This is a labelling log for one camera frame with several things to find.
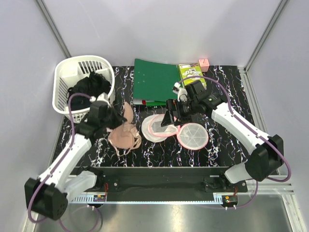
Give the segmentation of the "white mesh laundry bag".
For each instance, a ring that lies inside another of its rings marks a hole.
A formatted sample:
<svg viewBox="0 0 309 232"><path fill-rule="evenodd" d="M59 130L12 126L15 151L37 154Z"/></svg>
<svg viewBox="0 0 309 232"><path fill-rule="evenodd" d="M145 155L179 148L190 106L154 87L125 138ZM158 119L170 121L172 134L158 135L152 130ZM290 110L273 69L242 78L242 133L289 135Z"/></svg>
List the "white mesh laundry bag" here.
<svg viewBox="0 0 309 232"><path fill-rule="evenodd" d="M189 150L200 150L207 145L209 135L202 125L186 123L183 126L162 127L163 118L163 114L156 114L143 120L141 131L148 141L159 143L175 135L180 145Z"/></svg>

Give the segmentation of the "beige pink bra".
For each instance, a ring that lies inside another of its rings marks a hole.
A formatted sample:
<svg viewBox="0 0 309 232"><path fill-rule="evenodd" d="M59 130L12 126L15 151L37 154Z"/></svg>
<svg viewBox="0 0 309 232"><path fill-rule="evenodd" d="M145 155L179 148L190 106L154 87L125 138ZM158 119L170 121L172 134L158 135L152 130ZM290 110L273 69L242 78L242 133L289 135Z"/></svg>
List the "beige pink bra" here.
<svg viewBox="0 0 309 232"><path fill-rule="evenodd" d="M108 136L108 141L115 149L118 157L125 156L131 150L139 148L142 142L139 131L132 124L133 110L128 102L124 102L123 117L126 119L126 122L113 129Z"/></svg>

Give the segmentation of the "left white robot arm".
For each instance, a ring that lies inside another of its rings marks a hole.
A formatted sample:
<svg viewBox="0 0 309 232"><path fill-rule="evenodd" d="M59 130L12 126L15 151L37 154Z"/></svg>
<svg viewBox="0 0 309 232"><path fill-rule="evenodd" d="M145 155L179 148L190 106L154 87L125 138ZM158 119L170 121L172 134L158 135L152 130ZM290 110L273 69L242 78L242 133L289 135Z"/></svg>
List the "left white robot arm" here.
<svg viewBox="0 0 309 232"><path fill-rule="evenodd" d="M90 188L100 191L104 187L101 171L82 171L73 179L68 177L104 129L115 129L126 121L106 101L93 102L88 114L72 130L69 144L54 162L36 179L29 178L26 181L24 188L28 216L36 212L58 220L68 204L82 192Z"/></svg>

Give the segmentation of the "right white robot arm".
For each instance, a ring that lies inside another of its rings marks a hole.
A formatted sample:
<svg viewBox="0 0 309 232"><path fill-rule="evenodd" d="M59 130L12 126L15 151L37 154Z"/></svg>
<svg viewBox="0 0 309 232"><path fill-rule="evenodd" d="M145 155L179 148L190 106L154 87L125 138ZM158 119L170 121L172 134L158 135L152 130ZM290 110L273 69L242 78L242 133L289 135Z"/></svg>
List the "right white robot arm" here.
<svg viewBox="0 0 309 232"><path fill-rule="evenodd" d="M225 127L249 153L247 161L231 166L219 179L223 191L231 191L247 179L261 182L284 164L283 139L259 130L232 108L229 99L207 91L199 80L184 88L175 83L173 91L178 98L167 100L162 126L184 126L191 122L192 115L205 114Z"/></svg>

